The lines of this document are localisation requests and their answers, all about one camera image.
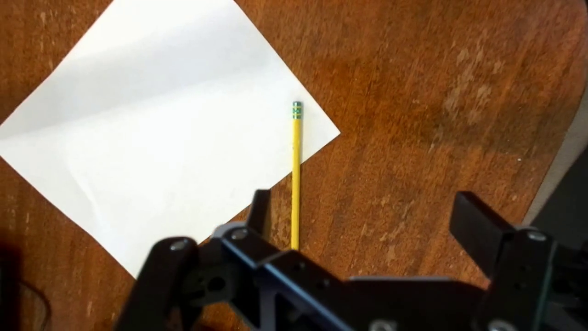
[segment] sheet of paper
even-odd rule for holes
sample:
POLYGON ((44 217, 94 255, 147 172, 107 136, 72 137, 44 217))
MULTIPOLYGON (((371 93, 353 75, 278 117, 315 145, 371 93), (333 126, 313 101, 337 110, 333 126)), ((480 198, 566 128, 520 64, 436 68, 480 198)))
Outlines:
POLYGON ((232 0, 114 0, 0 126, 0 154, 133 275, 206 239, 338 128, 232 0))

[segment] wooden surface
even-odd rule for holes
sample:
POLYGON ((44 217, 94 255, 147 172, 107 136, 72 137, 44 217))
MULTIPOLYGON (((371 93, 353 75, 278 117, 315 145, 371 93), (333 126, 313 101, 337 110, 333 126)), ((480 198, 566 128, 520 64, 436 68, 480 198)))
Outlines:
MULTIPOLYGON (((0 1, 0 119, 59 64, 107 0, 0 1)), ((484 285, 451 239, 452 194, 520 220, 586 71, 581 0, 243 0, 342 136, 304 165, 304 251, 346 277, 445 274, 484 285)), ((270 239, 287 246, 289 183, 270 239)), ((0 161, 0 242, 52 303, 54 329, 111 329, 133 279, 0 161)), ((22 299, 22 329, 41 318, 22 299)), ((223 310, 206 316, 230 325, 223 310)))

